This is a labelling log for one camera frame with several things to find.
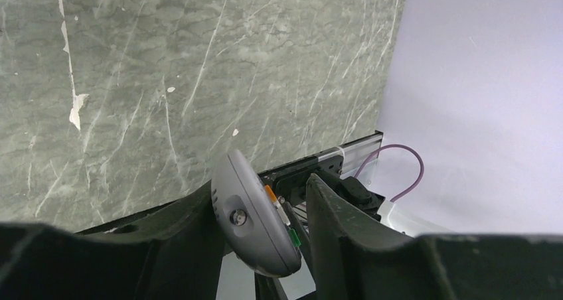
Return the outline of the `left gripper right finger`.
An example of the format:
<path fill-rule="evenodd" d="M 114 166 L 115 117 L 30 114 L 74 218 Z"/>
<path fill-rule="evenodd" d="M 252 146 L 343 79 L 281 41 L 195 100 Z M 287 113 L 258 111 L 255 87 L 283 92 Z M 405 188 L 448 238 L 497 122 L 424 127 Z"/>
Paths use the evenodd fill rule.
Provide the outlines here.
<path fill-rule="evenodd" d="M 307 181 L 318 299 L 561 299 L 562 237 L 411 238 L 361 212 L 318 175 Z"/>

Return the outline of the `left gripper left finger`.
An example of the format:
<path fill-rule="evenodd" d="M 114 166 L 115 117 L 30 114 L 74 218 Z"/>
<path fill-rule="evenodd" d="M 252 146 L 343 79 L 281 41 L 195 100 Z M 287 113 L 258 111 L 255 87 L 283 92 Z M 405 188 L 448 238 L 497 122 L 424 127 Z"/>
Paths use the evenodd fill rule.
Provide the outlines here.
<path fill-rule="evenodd" d="M 214 299 L 224 236 L 210 184 L 73 234 L 1 225 L 2 299 Z"/>

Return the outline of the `white remote control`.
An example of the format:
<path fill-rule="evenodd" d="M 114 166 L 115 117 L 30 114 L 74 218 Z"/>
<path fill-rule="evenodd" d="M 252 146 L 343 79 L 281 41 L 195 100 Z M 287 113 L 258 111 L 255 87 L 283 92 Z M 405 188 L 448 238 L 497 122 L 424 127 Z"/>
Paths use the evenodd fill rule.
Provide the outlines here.
<path fill-rule="evenodd" d="M 287 277 L 300 270 L 291 222 L 241 151 L 220 158 L 210 191 L 218 224 L 242 262 L 266 277 Z"/>

